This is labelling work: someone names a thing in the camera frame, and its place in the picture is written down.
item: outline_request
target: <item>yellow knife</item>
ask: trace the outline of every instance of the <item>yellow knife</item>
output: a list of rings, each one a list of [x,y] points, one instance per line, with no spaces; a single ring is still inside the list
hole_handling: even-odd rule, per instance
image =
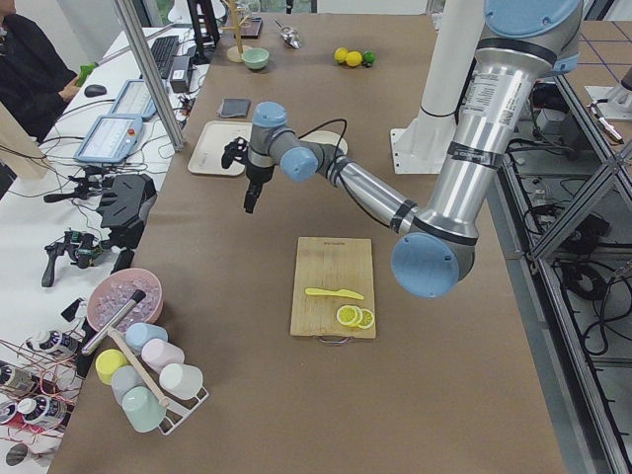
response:
[[[364,299],[359,293],[350,289],[322,289],[322,288],[305,288],[305,294],[310,296],[342,296],[343,298]]]

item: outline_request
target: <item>black mouse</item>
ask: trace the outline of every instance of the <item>black mouse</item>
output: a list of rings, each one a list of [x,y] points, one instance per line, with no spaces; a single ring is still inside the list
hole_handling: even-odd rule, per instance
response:
[[[97,97],[108,94],[108,89],[100,84],[90,84],[88,87],[86,87],[83,93],[86,97]]]

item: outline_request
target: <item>person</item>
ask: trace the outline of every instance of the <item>person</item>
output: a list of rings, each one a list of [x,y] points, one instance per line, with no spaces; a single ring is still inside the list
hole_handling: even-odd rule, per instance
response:
[[[28,135],[44,140],[79,92],[77,78],[15,0],[0,0],[0,102]]]

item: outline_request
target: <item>bowl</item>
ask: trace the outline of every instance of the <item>bowl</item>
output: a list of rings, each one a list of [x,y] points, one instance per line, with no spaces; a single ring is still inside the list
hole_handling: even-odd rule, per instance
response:
[[[156,321],[163,303],[160,280],[145,269],[125,269],[108,276],[92,292],[88,300],[88,324],[99,331],[137,289],[142,289],[146,296],[117,324],[117,329],[124,333],[134,323]]]
[[[262,47],[251,47],[250,49],[244,50],[241,54],[241,59],[249,69],[256,71],[268,65],[270,53],[267,49],[263,49]]]

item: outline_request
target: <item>pink bowl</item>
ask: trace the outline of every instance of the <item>pink bowl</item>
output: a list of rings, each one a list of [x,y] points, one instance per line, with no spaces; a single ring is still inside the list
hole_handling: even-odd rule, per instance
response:
[[[108,276],[92,292],[88,300],[88,324],[99,331],[136,289],[142,289],[147,296],[117,324],[117,329],[124,333],[134,323],[155,322],[163,303],[160,280],[145,269],[125,269]]]

